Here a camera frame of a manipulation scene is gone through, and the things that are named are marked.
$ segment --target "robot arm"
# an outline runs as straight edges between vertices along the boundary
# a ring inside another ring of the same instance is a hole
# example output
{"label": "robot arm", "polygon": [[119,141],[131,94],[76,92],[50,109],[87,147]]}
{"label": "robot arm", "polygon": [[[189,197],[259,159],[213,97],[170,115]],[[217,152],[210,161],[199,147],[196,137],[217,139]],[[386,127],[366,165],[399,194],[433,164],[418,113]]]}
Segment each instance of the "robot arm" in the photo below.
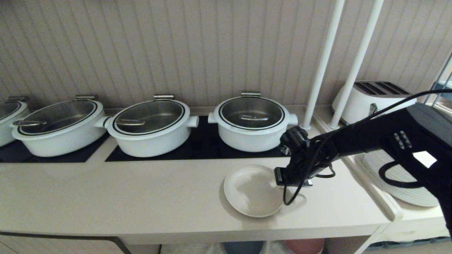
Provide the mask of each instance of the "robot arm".
{"label": "robot arm", "polygon": [[[415,104],[407,108],[328,132],[312,139],[300,127],[287,130],[281,142],[291,151],[286,168],[276,168],[278,185],[298,186],[315,177],[341,157],[383,149],[394,162],[379,175],[401,188],[425,187],[439,201],[446,226],[452,234],[452,118],[432,107]],[[414,157],[428,152],[436,160],[427,167]],[[417,182],[403,183],[386,178],[386,171],[400,164]],[[285,204],[290,204],[295,196]]]}

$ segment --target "lid handle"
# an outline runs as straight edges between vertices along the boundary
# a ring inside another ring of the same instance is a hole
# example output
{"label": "lid handle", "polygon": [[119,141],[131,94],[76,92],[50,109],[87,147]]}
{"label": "lid handle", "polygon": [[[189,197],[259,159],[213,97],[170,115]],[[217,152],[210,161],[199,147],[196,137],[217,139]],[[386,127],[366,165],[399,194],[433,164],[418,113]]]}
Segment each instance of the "lid handle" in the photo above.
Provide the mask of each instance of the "lid handle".
{"label": "lid handle", "polygon": [[28,96],[9,96],[8,100],[6,102],[26,102],[28,101],[30,98]]}
{"label": "lid handle", "polygon": [[28,126],[38,126],[41,124],[47,124],[47,121],[27,121],[27,120],[18,120],[13,122],[15,126],[28,127]]}
{"label": "lid handle", "polygon": [[259,118],[250,115],[240,115],[240,119],[247,121],[268,121],[269,118]]}
{"label": "lid handle", "polygon": [[174,100],[174,94],[155,94],[154,100]]}
{"label": "lid handle", "polygon": [[116,124],[119,125],[127,125],[127,126],[141,126],[144,125],[146,122],[137,120],[137,119],[118,119],[116,120]]}
{"label": "lid handle", "polygon": [[241,93],[242,97],[260,97],[260,92],[246,92]]}
{"label": "lid handle", "polygon": [[98,96],[93,94],[78,94],[75,96],[74,100],[97,100]]}

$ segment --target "pot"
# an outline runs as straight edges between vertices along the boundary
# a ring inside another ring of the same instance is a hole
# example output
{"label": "pot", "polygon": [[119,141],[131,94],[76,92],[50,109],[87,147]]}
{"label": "pot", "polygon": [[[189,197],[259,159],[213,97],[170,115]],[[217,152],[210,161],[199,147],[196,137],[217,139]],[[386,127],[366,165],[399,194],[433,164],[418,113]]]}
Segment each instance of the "pot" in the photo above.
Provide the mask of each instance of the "pot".
{"label": "pot", "polygon": [[262,152],[277,147],[288,125],[298,118],[274,100],[260,93],[242,93],[241,97],[220,103],[209,113],[209,123],[218,123],[220,138],[229,146],[246,152]]}
{"label": "pot", "polygon": [[198,126],[198,116],[173,95],[154,95],[154,100],[130,106],[112,118],[99,120],[121,150],[134,157],[153,157],[170,152]]}
{"label": "pot", "polygon": [[13,123],[13,137],[40,157],[67,154],[100,138],[106,131],[94,124],[105,116],[95,96],[52,104]]}
{"label": "pot", "polygon": [[0,146],[15,140],[11,133],[12,123],[30,114],[25,103],[27,99],[27,97],[11,96],[5,103],[0,104]]}

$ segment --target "white pole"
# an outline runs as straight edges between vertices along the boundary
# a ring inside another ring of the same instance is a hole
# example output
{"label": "white pole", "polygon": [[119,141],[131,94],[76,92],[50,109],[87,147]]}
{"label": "white pole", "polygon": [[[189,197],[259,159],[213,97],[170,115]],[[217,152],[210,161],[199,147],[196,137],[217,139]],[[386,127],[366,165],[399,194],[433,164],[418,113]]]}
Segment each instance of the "white pole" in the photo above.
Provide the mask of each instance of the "white pole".
{"label": "white pole", "polygon": [[378,16],[380,15],[381,7],[383,6],[384,0],[374,0],[372,5],[372,10],[370,13],[369,20],[367,21],[366,29],[364,30],[363,37],[361,38],[361,44],[359,45],[358,52],[356,54],[355,60],[352,65],[352,69],[348,74],[347,81],[345,81],[344,91],[339,99],[339,103],[336,107],[333,119],[329,126],[331,128],[337,129],[339,119],[342,116],[342,112],[344,111],[345,104],[347,103],[348,96],[352,91],[353,84],[356,80],[356,76],[358,76],[359,68],[363,63],[364,56],[366,55],[367,47],[369,46],[370,39],[372,38],[373,30],[375,29],[375,25],[378,21]]}
{"label": "white pole", "polygon": [[322,55],[320,56],[319,67],[317,73],[315,74],[314,82],[312,83],[311,94],[309,96],[308,106],[305,112],[305,120],[303,121],[302,128],[309,130],[311,128],[311,118],[314,113],[315,103],[317,102],[317,97],[319,96],[320,87],[322,85],[322,80],[325,74],[326,65],[328,64],[328,59],[330,58],[331,48],[333,47],[334,38],[336,37],[336,32],[338,30],[340,16],[342,14],[342,9],[344,8],[345,0],[336,0],[334,5],[333,14],[330,20],[330,27],[326,34],[325,43],[322,48]]}

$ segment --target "counter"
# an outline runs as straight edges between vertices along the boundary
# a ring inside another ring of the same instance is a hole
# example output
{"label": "counter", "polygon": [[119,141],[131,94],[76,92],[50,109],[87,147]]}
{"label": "counter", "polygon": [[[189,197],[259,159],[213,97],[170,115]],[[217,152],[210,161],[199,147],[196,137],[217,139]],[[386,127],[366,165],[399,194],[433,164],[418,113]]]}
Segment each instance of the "counter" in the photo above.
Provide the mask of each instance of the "counter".
{"label": "counter", "polygon": [[[302,106],[287,108],[303,119]],[[319,134],[315,126],[308,133]],[[0,231],[114,235],[146,245],[372,235],[390,223],[341,160],[334,178],[313,179],[294,204],[251,218],[226,200],[225,176],[289,158],[105,162],[116,145],[109,137],[85,163],[0,164]]]}

